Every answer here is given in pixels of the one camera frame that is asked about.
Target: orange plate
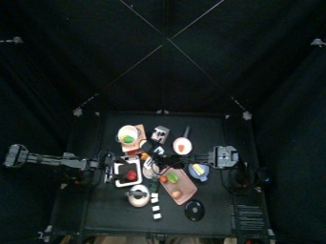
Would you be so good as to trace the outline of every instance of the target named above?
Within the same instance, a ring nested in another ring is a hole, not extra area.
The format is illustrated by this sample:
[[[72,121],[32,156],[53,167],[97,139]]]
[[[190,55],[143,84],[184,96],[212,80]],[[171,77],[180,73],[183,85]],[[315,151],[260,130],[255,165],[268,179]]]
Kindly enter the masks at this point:
[[[166,182],[166,183],[160,182],[160,184],[166,188],[171,197],[172,197],[174,191],[182,191],[182,196],[178,199],[172,198],[175,203],[178,205],[182,205],[191,198],[191,196],[195,194],[195,192],[198,191],[198,187],[192,183],[191,179],[188,178],[188,175],[186,174],[186,172],[183,170],[175,170],[171,168],[164,172],[164,175],[167,173],[175,173],[176,174],[178,183],[174,184],[171,182]]]

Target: yellow object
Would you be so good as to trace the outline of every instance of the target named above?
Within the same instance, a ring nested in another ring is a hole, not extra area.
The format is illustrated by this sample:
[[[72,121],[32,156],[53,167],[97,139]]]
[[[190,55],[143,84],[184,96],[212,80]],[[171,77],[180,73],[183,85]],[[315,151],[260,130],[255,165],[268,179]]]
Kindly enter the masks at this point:
[[[148,159],[148,157],[150,157],[150,155],[146,152],[143,152],[142,156],[140,156],[140,160],[146,161]]]
[[[204,173],[204,170],[203,170],[203,168],[200,167],[199,164],[194,164],[192,165],[192,169],[195,170],[198,175],[202,175]]]

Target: cup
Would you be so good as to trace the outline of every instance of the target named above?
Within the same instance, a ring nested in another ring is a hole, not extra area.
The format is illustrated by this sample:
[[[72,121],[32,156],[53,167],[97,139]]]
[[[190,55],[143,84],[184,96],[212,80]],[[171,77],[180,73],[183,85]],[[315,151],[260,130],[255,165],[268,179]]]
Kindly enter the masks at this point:
[[[116,141],[123,143],[125,146],[132,145],[138,140],[140,130],[135,126],[123,126],[119,129]]]

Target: tomato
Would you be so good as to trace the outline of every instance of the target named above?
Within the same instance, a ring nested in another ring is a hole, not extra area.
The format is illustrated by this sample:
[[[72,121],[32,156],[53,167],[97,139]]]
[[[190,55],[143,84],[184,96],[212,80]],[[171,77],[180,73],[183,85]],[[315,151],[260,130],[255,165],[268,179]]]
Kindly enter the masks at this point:
[[[159,181],[160,181],[162,183],[166,183],[166,182],[168,181],[167,176],[166,176],[166,175],[162,175],[162,176],[159,177]]]

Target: green vegetable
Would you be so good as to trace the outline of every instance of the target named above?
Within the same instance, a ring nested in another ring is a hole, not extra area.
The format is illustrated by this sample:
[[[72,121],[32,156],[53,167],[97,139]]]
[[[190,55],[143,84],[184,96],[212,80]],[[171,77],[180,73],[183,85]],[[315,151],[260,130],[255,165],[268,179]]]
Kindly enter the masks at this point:
[[[175,173],[167,173],[168,182],[172,184],[178,183],[178,175]]]

